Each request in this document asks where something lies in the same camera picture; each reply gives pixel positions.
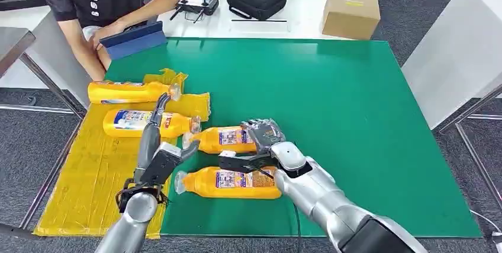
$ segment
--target human hand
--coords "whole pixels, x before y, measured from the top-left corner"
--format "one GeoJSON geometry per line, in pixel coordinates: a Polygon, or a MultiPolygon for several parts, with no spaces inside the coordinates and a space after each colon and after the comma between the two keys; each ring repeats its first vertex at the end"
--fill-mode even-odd
{"type": "Polygon", "coordinates": [[[272,119],[243,121],[240,126],[255,142],[258,154],[267,153],[272,145],[286,141],[281,129],[272,119]]]}
{"type": "Polygon", "coordinates": [[[93,49],[97,50],[98,48],[101,48],[101,43],[99,42],[100,39],[122,33],[124,29],[125,27],[123,25],[118,22],[114,22],[97,30],[89,41],[92,43],[93,49]]]}

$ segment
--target detergent bottle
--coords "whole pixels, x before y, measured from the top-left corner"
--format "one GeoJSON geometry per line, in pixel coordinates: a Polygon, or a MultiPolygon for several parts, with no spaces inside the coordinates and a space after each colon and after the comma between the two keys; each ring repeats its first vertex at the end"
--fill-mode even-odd
{"type": "Polygon", "coordinates": [[[201,141],[199,150],[205,153],[218,154],[224,150],[232,150],[236,153],[256,151],[256,145],[249,137],[247,131],[241,127],[210,127],[201,133],[183,134],[183,148],[198,139],[201,141]]]}
{"type": "MultiPolygon", "coordinates": [[[[272,175],[275,167],[263,167],[272,175]]],[[[272,178],[259,171],[240,173],[220,167],[206,167],[194,173],[179,171],[175,180],[176,193],[194,192],[206,198],[265,198],[281,196],[272,178]]]]}
{"type": "MultiPolygon", "coordinates": [[[[103,129],[112,137],[141,137],[151,116],[151,111],[110,110],[103,120],[103,129]]],[[[189,118],[178,113],[163,113],[159,129],[160,136],[165,138],[175,138],[186,132],[199,133],[201,118],[199,116],[189,118]]]]}
{"type": "Polygon", "coordinates": [[[163,93],[174,101],[179,100],[179,84],[165,85],[160,82],[91,82],[88,87],[89,100],[95,104],[156,102],[163,93]]]}

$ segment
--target gray carpet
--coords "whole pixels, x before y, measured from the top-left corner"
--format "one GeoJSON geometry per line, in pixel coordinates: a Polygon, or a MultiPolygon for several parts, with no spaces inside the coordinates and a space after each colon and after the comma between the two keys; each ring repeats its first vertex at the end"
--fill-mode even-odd
{"type": "MultiPolygon", "coordinates": [[[[382,20],[375,40],[386,40],[402,65],[427,32],[449,0],[379,0],[382,20]]],[[[34,95],[37,105],[62,107],[47,91],[0,89],[0,103],[24,104],[34,95]]],[[[502,101],[491,103],[486,112],[502,113],[502,101]]],[[[39,185],[49,173],[52,163],[77,119],[71,115],[0,110],[0,222],[18,225],[36,195],[39,185]]],[[[472,141],[502,189],[502,122],[469,120],[464,123],[472,141]]],[[[450,165],[467,203],[502,226],[502,213],[490,196],[480,174],[458,133],[452,129],[436,135],[443,155],[450,165]]],[[[35,221],[41,215],[35,215],[35,221]]],[[[478,220],[485,236],[490,225],[478,220]]],[[[496,252],[488,239],[421,239],[430,252],[496,252]]],[[[99,238],[47,238],[40,241],[0,236],[0,252],[93,252],[99,238]]],[[[292,252],[295,239],[285,238],[162,238],[145,242],[143,252],[292,252]]],[[[302,252],[333,252],[326,239],[304,239],[302,252]]]]}

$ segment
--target yellow tape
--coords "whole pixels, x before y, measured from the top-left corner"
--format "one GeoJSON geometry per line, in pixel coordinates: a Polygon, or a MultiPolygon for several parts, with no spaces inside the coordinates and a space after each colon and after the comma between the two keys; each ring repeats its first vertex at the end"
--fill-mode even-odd
{"type": "MultiPolygon", "coordinates": [[[[133,176],[140,139],[107,136],[103,118],[113,108],[152,110],[154,104],[91,104],[34,230],[36,235],[99,236],[118,220],[115,194],[133,176]]],[[[176,143],[176,139],[164,141],[176,143]]],[[[148,238],[160,237],[164,212],[165,205],[159,205],[148,238]]]]}
{"type": "Polygon", "coordinates": [[[364,2],[361,1],[352,1],[352,0],[347,0],[345,1],[345,4],[350,5],[350,6],[364,6],[364,2]]]}

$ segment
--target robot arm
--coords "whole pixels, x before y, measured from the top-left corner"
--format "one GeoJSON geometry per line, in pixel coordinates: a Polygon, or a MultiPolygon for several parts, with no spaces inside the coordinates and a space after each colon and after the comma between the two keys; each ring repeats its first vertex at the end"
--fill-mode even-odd
{"type": "MultiPolygon", "coordinates": [[[[152,124],[153,127],[145,128],[141,138],[134,180],[126,181],[124,190],[119,193],[121,199],[117,201],[123,215],[109,228],[96,253],[139,252],[148,224],[160,203],[161,185],[176,166],[198,149],[197,140],[184,150],[168,143],[159,145],[160,138],[155,123],[152,124]],[[136,186],[128,188],[132,181],[136,186]]],[[[418,240],[393,220],[352,203],[315,160],[285,141],[273,120],[251,120],[242,126],[255,142],[258,154],[238,158],[235,153],[224,152],[220,155],[220,167],[251,172],[267,165],[277,166],[274,174],[277,187],[325,231],[336,252],[427,253],[418,240]]]]}
{"type": "Polygon", "coordinates": [[[270,147],[279,162],[277,187],[316,222],[339,253],[426,253],[399,224],[352,203],[315,160],[291,142],[270,147]]]}
{"type": "Polygon", "coordinates": [[[183,150],[160,142],[159,125],[169,100],[170,96],[164,93],[157,101],[141,135],[134,178],[125,181],[124,189],[115,198],[122,216],[108,229],[95,253],[140,252],[146,229],[157,211],[157,205],[166,200],[162,185],[173,170],[191,157],[199,147],[199,140],[193,141],[183,150]]]}

